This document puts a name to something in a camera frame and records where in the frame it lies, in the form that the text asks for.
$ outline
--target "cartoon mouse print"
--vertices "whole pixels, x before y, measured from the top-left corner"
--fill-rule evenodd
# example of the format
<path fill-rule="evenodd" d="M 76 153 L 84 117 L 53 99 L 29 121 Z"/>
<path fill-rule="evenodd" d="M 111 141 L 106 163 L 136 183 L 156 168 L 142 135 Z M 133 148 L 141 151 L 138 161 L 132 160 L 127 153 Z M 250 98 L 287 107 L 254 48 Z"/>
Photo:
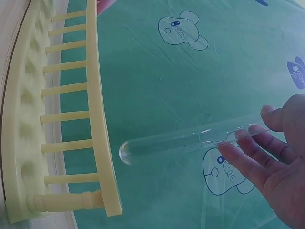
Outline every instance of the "cartoon mouse print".
<path fill-rule="evenodd" d="M 163 17 L 159 20 L 159 33 L 168 44 L 188 43 L 193 49 L 202 51 L 207 49 L 208 41 L 199 35 L 198 21 L 198 15 L 190 11 L 181 12 L 179 18 Z"/>
<path fill-rule="evenodd" d="M 227 139 L 234 136 L 230 133 Z M 236 187 L 240 194 L 251 192 L 254 185 L 221 155 L 217 148 L 212 148 L 203 157 L 203 175 L 210 192 L 216 196 L 225 194 Z"/>

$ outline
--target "fingernail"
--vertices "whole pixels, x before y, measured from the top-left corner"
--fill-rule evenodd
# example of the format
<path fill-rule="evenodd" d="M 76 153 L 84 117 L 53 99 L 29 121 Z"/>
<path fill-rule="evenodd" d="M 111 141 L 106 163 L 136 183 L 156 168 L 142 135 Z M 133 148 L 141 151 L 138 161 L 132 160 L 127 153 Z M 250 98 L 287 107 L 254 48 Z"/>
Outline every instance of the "fingernail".
<path fill-rule="evenodd" d="M 262 114 L 265 114 L 265 113 L 274 111 L 275 109 L 276 109 L 276 108 L 275 108 L 274 106 L 271 106 L 271 105 L 264 105 L 264 106 L 262 107 L 261 113 L 262 113 Z"/>

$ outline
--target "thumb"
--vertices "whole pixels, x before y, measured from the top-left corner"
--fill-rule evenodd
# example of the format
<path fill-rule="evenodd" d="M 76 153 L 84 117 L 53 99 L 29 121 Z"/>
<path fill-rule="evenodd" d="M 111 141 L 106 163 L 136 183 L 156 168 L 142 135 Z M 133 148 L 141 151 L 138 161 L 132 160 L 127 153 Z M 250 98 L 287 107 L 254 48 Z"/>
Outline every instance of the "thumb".
<path fill-rule="evenodd" d="M 283 109 L 265 105 L 261 110 L 261 117 L 266 126 L 275 132 L 283 132 Z"/>

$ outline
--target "finger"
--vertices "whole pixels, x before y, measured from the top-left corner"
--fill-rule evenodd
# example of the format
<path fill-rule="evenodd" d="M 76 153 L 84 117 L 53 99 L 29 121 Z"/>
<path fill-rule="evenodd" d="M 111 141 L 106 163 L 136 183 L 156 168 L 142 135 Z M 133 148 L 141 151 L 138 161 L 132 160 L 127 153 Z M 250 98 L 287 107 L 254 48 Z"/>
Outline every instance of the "finger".
<path fill-rule="evenodd" d="M 244 151 L 244 153 L 268 169 L 271 173 L 278 172 L 286 167 L 285 164 L 276 161 L 273 157 L 262 150 L 247 131 L 238 130 L 235 133 L 235 136 L 238 139 L 238 145 Z"/>
<path fill-rule="evenodd" d="M 261 117 L 266 126 L 276 132 L 283 131 L 283 109 L 275 109 L 273 106 L 265 105 L 261 110 Z"/>
<path fill-rule="evenodd" d="M 273 137 L 272 134 L 265 131 L 266 129 L 260 125 L 249 127 L 249 133 L 261 133 L 254 135 L 252 138 L 263 149 L 275 156 L 279 161 L 289 165 L 294 162 L 298 156 L 289 147 L 289 145 L 281 140 Z"/>
<path fill-rule="evenodd" d="M 230 143 L 220 144 L 218 149 L 230 164 L 250 180 L 258 190 L 263 191 L 263 187 L 271 175 L 267 169 L 248 157 L 240 148 Z"/>

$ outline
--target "hand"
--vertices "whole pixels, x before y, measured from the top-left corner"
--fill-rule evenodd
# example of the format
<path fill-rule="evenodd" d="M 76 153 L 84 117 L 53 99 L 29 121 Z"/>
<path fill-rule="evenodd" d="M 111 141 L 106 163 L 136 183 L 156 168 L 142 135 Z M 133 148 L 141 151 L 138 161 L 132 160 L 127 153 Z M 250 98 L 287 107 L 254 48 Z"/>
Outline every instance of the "hand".
<path fill-rule="evenodd" d="M 223 143 L 219 151 L 257 187 L 281 221 L 294 229 L 304 229 L 305 95 L 292 96 L 283 108 L 266 105 L 261 116 L 269 129 L 284 133 L 287 143 L 262 126 L 253 125 L 248 131 L 236 132 L 240 148 Z"/>

